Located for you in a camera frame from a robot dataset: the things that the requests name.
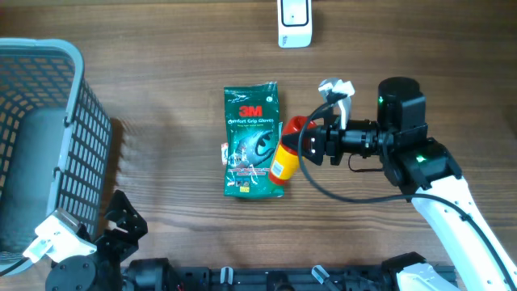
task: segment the gray plastic basket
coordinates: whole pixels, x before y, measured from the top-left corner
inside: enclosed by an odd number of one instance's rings
[[[111,123],[83,74],[66,41],[0,39],[0,270],[56,207],[95,236]]]

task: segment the green package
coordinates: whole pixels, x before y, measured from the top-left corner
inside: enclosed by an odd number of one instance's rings
[[[280,139],[276,82],[225,87],[228,163],[225,196],[268,198],[284,195],[269,167]]]

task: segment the black bracket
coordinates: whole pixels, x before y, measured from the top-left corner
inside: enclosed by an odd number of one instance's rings
[[[380,265],[380,270],[383,276],[383,285],[388,290],[400,290],[397,285],[397,274],[405,267],[426,263],[426,259],[418,253],[412,251],[404,255],[398,255],[394,258],[387,259]]]
[[[429,137],[410,150],[398,151],[390,158],[400,165],[406,177],[397,185],[402,193],[413,194],[418,188],[427,190],[431,182],[454,175],[461,179],[461,168],[445,146]]]
[[[333,113],[333,108],[327,108],[314,117],[314,120],[323,119],[323,125],[307,129],[304,133],[302,155],[310,162],[321,166],[323,157],[330,156],[330,164],[338,166],[343,157],[340,150],[341,132],[338,128],[339,116]],[[300,133],[291,133],[282,136],[282,143],[288,148],[298,151]]]
[[[104,218],[116,223],[118,229],[105,230],[96,241],[97,251],[116,255],[120,262],[138,250],[138,240],[147,234],[147,222],[131,206],[126,195],[116,190]]]

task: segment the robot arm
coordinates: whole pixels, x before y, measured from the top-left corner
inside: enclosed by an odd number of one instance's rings
[[[489,239],[512,276],[512,280],[517,284],[517,267],[477,209],[465,179],[448,176],[431,182],[431,186],[432,188],[428,190],[419,188],[416,193],[444,198],[468,213]],[[455,210],[438,201],[423,198],[414,198],[411,203],[442,242],[468,290],[510,289],[487,246],[472,226],[462,221]],[[406,281],[401,279],[399,284],[403,286],[410,283]]]
[[[335,80],[330,82],[322,83],[327,106],[319,107],[299,133],[282,137],[284,145],[298,152],[301,170],[311,184],[323,194],[349,203],[406,199],[436,232],[469,290],[516,290],[517,268],[473,202],[459,165],[445,146],[427,137],[426,97],[419,84],[402,77],[384,80],[379,85],[377,121],[347,119],[344,128],[337,116],[332,118],[332,108],[325,108],[350,99],[350,95],[338,86],[335,90]],[[324,125],[307,129],[317,118],[324,118]],[[362,200],[336,196],[310,177],[301,158],[321,165],[327,155],[337,166],[344,153],[363,158],[378,155],[386,178],[402,195]],[[432,267],[422,262],[403,267],[392,273],[400,290],[455,289],[445,288],[447,282],[437,279]]]

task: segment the wooden table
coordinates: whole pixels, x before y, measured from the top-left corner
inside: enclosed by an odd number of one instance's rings
[[[353,117],[375,119],[378,83],[416,78],[427,96],[429,134],[454,155],[485,219],[517,259],[516,8],[315,2],[313,43],[301,49],[278,47],[274,2],[10,8],[0,14],[0,35],[60,38],[81,49],[86,79],[115,129],[105,197],[125,191],[149,224],[130,259],[309,267],[379,264],[417,251],[450,263],[407,203],[338,203],[301,173],[281,199],[223,197],[223,87],[277,81],[288,120],[322,102],[322,79],[340,77],[355,85]],[[354,163],[378,166],[376,158]],[[340,195],[397,193],[379,173],[309,169]],[[40,262],[2,278],[0,290],[43,289],[48,270]]]

